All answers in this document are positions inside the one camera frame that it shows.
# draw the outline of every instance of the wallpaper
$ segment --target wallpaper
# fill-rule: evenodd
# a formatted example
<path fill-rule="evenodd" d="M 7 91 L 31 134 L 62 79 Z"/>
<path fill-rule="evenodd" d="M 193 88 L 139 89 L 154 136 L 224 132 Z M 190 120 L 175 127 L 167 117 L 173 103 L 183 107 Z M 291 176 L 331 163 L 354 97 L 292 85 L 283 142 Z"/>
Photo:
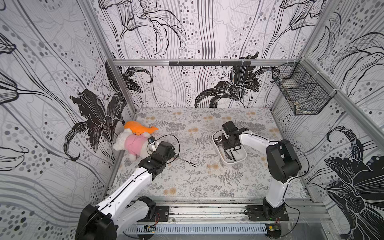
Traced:
<path fill-rule="evenodd" d="M 294 116 L 285 99 L 273 112 L 284 138 L 309 159 L 304 177 L 342 239 L 384 238 L 384 151 L 335 101 L 317 116 Z M 302 154 L 299 159 L 307 168 Z"/>
<path fill-rule="evenodd" d="M 380 127 L 384 125 L 383 15 L 383 1 L 340 1 L 308 53 Z"/>
<path fill-rule="evenodd" d="M 326 0 L 91 4 L 117 59 L 296 59 Z M 143 66 L 147 73 L 132 76 L 130 90 L 137 109 L 270 107 L 278 88 L 264 67 Z"/>
<path fill-rule="evenodd" d="M 143 66 L 128 85 L 136 109 L 265 108 L 279 94 L 271 83 L 276 67 L 261 66 Z M 205 81 L 196 79 L 204 77 Z"/>
<path fill-rule="evenodd" d="M 73 239 L 103 197 L 131 118 L 105 61 L 78 2 L 0 0 L 0 239 Z"/>
<path fill-rule="evenodd" d="M 383 14 L 380 1 L 340 1 L 307 54 L 381 128 Z M 317 116 L 294 116 L 283 99 L 273 114 L 310 160 L 305 180 L 341 238 L 383 239 L 383 149 L 334 100 Z"/>

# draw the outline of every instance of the orange wire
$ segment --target orange wire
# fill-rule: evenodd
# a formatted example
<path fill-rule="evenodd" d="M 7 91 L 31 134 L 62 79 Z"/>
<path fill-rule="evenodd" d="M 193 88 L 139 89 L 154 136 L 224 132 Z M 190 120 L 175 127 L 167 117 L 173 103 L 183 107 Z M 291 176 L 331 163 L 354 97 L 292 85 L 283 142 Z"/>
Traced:
<path fill-rule="evenodd" d="M 156 226 L 156 224 L 159 222 L 159 220 L 160 220 L 160 214 L 157 212 L 156 213 L 157 215 L 159 215 L 159 217 L 157 218 L 157 221 L 155 222 L 155 224 L 154 225 L 152 225 L 151 227 L 154 227 L 154 226 Z"/>

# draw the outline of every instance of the wire basket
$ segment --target wire basket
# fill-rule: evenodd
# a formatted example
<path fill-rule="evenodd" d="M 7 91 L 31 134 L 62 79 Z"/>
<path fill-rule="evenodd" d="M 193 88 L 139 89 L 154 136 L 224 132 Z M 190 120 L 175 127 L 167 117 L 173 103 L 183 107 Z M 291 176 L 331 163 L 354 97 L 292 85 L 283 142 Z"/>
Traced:
<path fill-rule="evenodd" d="M 332 97 L 299 63 L 287 63 L 272 72 L 279 87 L 295 115 L 317 115 Z"/>

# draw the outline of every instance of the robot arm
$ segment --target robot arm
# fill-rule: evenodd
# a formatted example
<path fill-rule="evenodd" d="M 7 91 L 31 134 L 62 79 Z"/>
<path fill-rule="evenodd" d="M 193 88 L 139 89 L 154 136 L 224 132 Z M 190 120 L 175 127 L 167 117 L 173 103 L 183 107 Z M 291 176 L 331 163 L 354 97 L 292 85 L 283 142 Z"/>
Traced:
<path fill-rule="evenodd" d="M 156 206 L 150 198 L 140 197 L 135 204 L 127 206 L 164 170 L 167 161 L 175 156 L 174 150 L 170 143 L 161 142 L 112 195 L 95 207 L 86 206 L 80 215 L 75 240 L 114 240 L 125 227 L 144 218 L 150 220 Z"/>
<path fill-rule="evenodd" d="M 300 161 L 291 143 L 286 139 L 274 141 L 258 136 L 247 128 L 238 129 L 232 121 L 223 124 L 223 129 L 228 135 L 228 137 L 223 137 L 225 149 L 233 148 L 235 151 L 236 147 L 247 145 L 267 156 L 268 169 L 272 179 L 265 197 L 266 206 L 271 210 L 270 212 L 281 208 L 290 179 L 296 177 L 301 169 Z"/>

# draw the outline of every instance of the patterned tablecloth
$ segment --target patterned tablecloth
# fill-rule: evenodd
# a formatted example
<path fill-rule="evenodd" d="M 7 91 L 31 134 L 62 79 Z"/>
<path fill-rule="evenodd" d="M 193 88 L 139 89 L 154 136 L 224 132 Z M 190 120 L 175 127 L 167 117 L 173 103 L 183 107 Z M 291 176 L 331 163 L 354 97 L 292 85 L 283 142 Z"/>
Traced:
<path fill-rule="evenodd" d="M 247 159 L 232 167 L 222 164 L 211 136 L 222 129 L 223 123 L 232 120 L 238 128 L 272 139 L 281 139 L 280 132 L 268 109 L 239 108 L 142 108 L 135 120 L 144 126 L 159 128 L 153 136 L 173 134 L 180 141 L 180 159 L 168 164 L 162 174 L 140 194 L 179 198 L 262 198 L 269 189 L 271 175 L 266 156 L 245 147 Z M 175 146 L 172 136 L 163 137 Z M 123 157 L 112 191 L 116 190 L 133 173 L 141 158 L 130 162 Z M 196 167 L 186 163 L 192 162 Z M 299 179 L 290 184 L 286 198 L 306 198 Z"/>

